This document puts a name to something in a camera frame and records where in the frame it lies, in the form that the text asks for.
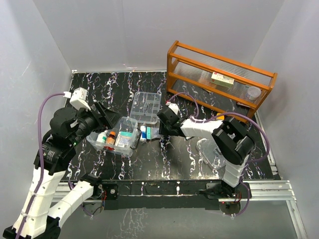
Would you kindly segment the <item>blue white bandage roll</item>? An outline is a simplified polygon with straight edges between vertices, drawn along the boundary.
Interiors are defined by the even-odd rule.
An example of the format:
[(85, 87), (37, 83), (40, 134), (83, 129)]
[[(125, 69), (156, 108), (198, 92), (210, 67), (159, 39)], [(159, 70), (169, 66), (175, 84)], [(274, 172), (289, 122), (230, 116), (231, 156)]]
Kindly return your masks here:
[(145, 142), (147, 140), (147, 127), (145, 125), (141, 125), (140, 131), (141, 131), (140, 141)]

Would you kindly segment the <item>white medicine bottle green label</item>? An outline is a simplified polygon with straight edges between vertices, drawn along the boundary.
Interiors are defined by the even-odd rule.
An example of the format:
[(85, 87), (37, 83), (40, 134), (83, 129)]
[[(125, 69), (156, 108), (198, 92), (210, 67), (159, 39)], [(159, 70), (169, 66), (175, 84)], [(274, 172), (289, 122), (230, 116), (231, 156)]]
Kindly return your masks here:
[(106, 139), (107, 139), (107, 134), (106, 132), (101, 132), (98, 134), (97, 139), (96, 139), (96, 143), (100, 146), (100, 147), (104, 147), (106, 144)]

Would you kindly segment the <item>teal topped cotton swab bag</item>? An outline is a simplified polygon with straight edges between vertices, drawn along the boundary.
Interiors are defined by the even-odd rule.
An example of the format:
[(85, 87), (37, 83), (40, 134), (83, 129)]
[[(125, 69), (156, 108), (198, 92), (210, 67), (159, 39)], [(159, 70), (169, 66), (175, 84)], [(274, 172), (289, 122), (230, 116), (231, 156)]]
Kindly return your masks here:
[(132, 138), (131, 132), (120, 131), (118, 137), (115, 141), (115, 146), (117, 147), (128, 147)]

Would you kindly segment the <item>brown syrup bottle orange cap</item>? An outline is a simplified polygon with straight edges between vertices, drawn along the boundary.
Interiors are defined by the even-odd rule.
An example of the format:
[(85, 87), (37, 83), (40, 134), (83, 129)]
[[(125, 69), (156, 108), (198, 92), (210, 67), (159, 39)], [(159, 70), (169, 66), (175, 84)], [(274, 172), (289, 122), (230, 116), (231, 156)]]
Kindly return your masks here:
[(116, 140), (116, 133), (111, 131), (106, 139), (106, 144), (114, 145)]

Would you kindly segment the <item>teal topped packet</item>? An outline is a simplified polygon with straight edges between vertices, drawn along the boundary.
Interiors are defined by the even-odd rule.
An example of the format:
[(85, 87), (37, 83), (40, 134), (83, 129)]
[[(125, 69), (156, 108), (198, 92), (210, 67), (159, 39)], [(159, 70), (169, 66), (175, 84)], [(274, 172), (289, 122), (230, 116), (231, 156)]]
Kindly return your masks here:
[(147, 140), (153, 140), (160, 138), (160, 129), (157, 127), (147, 126)]

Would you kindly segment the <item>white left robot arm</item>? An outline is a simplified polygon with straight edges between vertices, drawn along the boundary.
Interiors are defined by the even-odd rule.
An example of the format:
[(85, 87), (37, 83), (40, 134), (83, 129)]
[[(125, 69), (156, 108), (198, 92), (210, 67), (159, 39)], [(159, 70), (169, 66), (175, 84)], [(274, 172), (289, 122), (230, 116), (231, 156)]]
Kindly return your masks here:
[(103, 193), (100, 178), (85, 174), (55, 206), (52, 200), (75, 147), (93, 132), (112, 129), (121, 114), (95, 102), (94, 111), (64, 107), (50, 121), (50, 131), (40, 140), (32, 183), (17, 221), (3, 232), (5, 239), (56, 239), (72, 213), (88, 198)]

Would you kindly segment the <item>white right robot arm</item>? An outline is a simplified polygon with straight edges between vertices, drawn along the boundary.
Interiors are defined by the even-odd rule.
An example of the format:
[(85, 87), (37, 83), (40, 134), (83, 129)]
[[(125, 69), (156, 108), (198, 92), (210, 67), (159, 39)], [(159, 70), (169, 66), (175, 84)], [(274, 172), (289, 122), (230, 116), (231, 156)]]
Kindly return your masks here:
[(200, 121), (180, 118), (174, 110), (164, 106), (157, 113), (159, 131), (165, 136), (201, 137), (213, 139), (226, 161), (221, 183), (208, 192), (222, 197), (235, 197), (240, 192), (244, 167), (255, 146), (253, 138), (234, 117), (225, 120)]

